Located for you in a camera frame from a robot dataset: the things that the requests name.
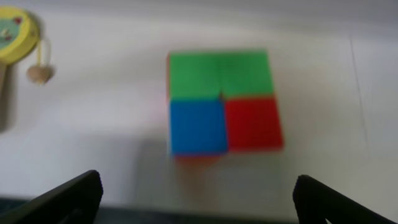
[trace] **cube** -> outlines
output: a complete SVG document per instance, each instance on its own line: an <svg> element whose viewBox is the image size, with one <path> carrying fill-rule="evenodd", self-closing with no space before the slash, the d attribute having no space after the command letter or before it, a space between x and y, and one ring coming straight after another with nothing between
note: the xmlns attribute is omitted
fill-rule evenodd
<svg viewBox="0 0 398 224"><path fill-rule="evenodd" d="M169 56L170 98L217 99L221 93L218 61L209 53L172 53Z"/></svg>
<svg viewBox="0 0 398 224"><path fill-rule="evenodd" d="M221 89L228 98L269 96L274 92L263 51L230 52L220 57Z"/></svg>
<svg viewBox="0 0 398 224"><path fill-rule="evenodd" d="M282 147L274 97L228 100L225 110L229 151L267 151Z"/></svg>
<svg viewBox="0 0 398 224"><path fill-rule="evenodd" d="M170 124L175 156L216 156L228 151L224 105L219 100L172 100Z"/></svg>

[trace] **yellow string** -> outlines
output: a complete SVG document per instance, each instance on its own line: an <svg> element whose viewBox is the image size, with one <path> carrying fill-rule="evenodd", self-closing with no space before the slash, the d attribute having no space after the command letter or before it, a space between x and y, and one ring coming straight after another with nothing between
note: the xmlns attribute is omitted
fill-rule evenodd
<svg viewBox="0 0 398 224"><path fill-rule="evenodd" d="M37 61L36 64L40 66L42 63L42 40L37 41Z"/></svg>

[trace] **yellow round toy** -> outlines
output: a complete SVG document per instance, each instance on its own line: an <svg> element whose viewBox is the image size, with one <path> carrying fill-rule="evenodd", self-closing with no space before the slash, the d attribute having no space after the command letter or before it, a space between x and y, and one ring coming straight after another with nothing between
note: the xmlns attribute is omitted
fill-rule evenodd
<svg viewBox="0 0 398 224"><path fill-rule="evenodd" d="M0 61L14 63L27 55L40 39L37 24L22 9L0 7Z"/></svg>

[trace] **wooden bead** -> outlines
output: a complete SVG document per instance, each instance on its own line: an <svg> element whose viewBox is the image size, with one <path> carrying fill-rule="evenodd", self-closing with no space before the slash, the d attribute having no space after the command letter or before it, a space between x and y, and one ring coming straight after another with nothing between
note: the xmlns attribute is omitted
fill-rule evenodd
<svg viewBox="0 0 398 224"><path fill-rule="evenodd" d="M43 85L50 79L51 69L48 67L33 65L27 70L27 76L32 82Z"/></svg>

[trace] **red square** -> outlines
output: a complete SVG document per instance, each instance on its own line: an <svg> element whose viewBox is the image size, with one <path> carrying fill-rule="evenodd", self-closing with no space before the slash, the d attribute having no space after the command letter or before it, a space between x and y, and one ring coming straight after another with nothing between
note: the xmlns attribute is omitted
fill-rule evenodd
<svg viewBox="0 0 398 224"><path fill-rule="evenodd" d="M225 110L229 151L275 151L283 146L274 97L229 100Z"/></svg>

